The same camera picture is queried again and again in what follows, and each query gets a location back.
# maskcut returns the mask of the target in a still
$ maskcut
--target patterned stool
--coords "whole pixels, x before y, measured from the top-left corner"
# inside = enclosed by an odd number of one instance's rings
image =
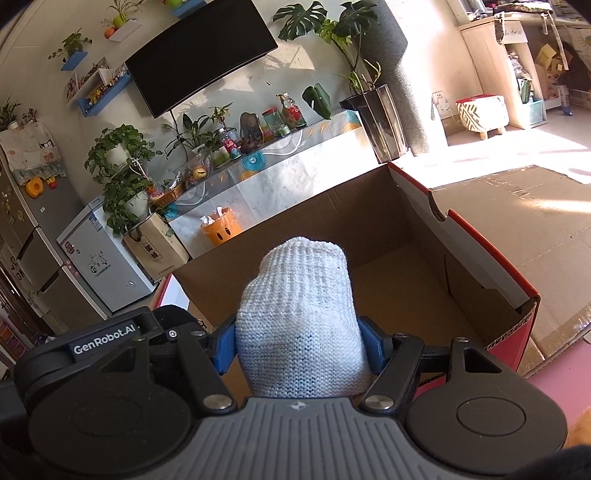
[[[471,132],[480,133],[480,138],[486,140],[488,131],[498,130],[502,135],[509,124],[509,113],[505,106],[505,99],[501,95],[478,95],[464,98],[456,102],[462,124]]]

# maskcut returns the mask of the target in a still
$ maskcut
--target cardboard box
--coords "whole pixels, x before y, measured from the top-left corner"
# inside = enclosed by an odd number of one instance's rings
[[[128,232],[123,240],[154,281],[165,277],[189,260],[189,253],[173,230],[156,214]]]
[[[537,292],[461,217],[444,219],[431,193],[394,165],[285,210],[174,276],[219,325],[236,312],[262,257],[295,236],[345,250],[357,313],[388,333],[412,333],[428,345],[467,336],[512,368],[519,365]]]

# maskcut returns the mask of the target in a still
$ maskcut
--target black planter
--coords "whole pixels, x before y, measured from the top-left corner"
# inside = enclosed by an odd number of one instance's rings
[[[353,95],[340,102],[340,105],[359,113],[380,163],[396,160],[408,151],[388,85]]]

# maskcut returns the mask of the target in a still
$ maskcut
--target black tv screen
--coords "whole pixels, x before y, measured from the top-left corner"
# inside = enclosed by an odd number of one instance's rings
[[[251,0],[212,0],[163,31],[126,64],[156,118],[276,48]]]

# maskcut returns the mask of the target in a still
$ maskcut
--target cardboard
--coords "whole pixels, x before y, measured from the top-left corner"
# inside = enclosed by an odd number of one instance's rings
[[[527,167],[436,189],[540,292],[521,372],[552,361],[591,326],[591,186]]]
[[[537,294],[459,218],[441,218],[430,192],[383,165],[262,222],[181,267],[175,277],[216,326],[238,309],[263,256],[295,236],[345,251],[359,315],[429,345],[467,336],[513,368]]]
[[[123,240],[154,281],[165,277],[189,260],[189,253],[173,230],[156,214],[127,233]]]

